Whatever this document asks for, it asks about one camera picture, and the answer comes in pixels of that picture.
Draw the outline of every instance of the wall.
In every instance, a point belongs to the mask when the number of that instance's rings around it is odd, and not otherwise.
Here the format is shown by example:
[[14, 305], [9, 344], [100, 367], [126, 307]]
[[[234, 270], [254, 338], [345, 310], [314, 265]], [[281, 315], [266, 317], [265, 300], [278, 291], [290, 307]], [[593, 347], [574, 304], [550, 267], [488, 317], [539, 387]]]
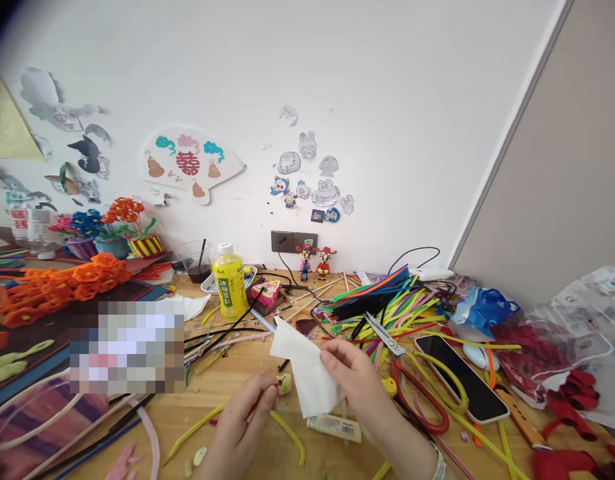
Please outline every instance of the wall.
[[[93, 119], [114, 141], [111, 179], [99, 181], [105, 201], [149, 197], [137, 162], [161, 125], [201, 127], [247, 164], [208, 207], [172, 191], [173, 206], [157, 212], [170, 246], [232, 241], [246, 260], [280, 267], [269, 231], [283, 229], [318, 233], [321, 247], [339, 251], [334, 270], [385, 271], [420, 245], [437, 245], [435, 262], [447, 265], [562, 3], [28, 1], [3, 35], [0, 73], [54, 160], [0, 165], [74, 210], [43, 175], [78, 160], [66, 144], [79, 136], [27, 112], [19, 78], [34, 66], [53, 74], [68, 103], [108, 111]], [[295, 127], [278, 119], [284, 104], [299, 111]], [[292, 182], [316, 187], [318, 161], [334, 155], [335, 184], [356, 200], [337, 225], [310, 222], [309, 202], [290, 211], [269, 194], [272, 165], [307, 130], [319, 155]]]
[[522, 305], [615, 266], [615, 0], [575, 0], [455, 271]]

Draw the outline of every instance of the hand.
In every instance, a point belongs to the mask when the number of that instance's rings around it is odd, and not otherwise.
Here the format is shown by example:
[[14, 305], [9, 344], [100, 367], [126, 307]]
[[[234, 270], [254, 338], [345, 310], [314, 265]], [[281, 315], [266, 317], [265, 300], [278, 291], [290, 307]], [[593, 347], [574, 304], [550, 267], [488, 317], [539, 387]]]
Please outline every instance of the hand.
[[219, 418], [214, 443], [207, 450], [196, 479], [245, 478], [254, 462], [269, 411], [276, 401], [276, 382], [270, 374], [256, 375], [227, 402]]
[[364, 351], [347, 341], [331, 340], [323, 347], [321, 362], [341, 385], [371, 439], [378, 440], [386, 425], [400, 419], [400, 414]]

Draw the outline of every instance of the bracelet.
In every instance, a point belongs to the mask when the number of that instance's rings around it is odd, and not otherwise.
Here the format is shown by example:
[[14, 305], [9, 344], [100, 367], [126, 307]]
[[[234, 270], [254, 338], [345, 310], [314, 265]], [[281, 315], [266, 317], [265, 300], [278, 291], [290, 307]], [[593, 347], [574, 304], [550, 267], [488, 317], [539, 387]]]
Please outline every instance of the bracelet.
[[443, 454], [439, 450], [439, 447], [436, 446], [434, 442], [430, 442], [432, 447], [436, 450], [436, 453], [439, 455], [438, 460], [436, 461], [436, 470], [434, 471], [434, 476], [432, 480], [445, 480], [446, 479], [446, 461], [443, 458]]

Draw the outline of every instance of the electrical outlet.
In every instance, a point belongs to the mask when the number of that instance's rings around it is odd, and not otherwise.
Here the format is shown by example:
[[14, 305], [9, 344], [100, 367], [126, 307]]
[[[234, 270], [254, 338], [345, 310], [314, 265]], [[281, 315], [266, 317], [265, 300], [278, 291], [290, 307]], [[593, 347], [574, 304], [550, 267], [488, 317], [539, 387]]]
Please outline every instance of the electrical outlet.
[[296, 247], [303, 249], [305, 245], [305, 240], [312, 240], [312, 248], [316, 248], [319, 246], [319, 236], [316, 233], [302, 233], [295, 232], [294, 233], [294, 253], [299, 253], [296, 251]]
[[[296, 253], [294, 250], [294, 232], [284, 232], [272, 230], [270, 232], [272, 240], [272, 251], [279, 251], [284, 253]], [[279, 242], [279, 240], [285, 236], [285, 240]]]

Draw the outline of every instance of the striped flower pot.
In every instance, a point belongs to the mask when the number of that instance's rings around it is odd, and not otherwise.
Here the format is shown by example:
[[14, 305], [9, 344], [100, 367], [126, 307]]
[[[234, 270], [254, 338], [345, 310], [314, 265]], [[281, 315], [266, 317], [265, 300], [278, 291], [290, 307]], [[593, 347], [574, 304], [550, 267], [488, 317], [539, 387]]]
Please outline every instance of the striped flower pot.
[[76, 258], [81, 260], [90, 260], [99, 251], [96, 250], [94, 239], [69, 239], [65, 242], [70, 252], [74, 254]]
[[96, 248], [99, 252], [109, 252], [118, 259], [124, 259], [132, 253], [124, 238], [110, 241], [96, 240]]
[[129, 241], [132, 253], [138, 258], [152, 258], [165, 251], [163, 243], [157, 234]]

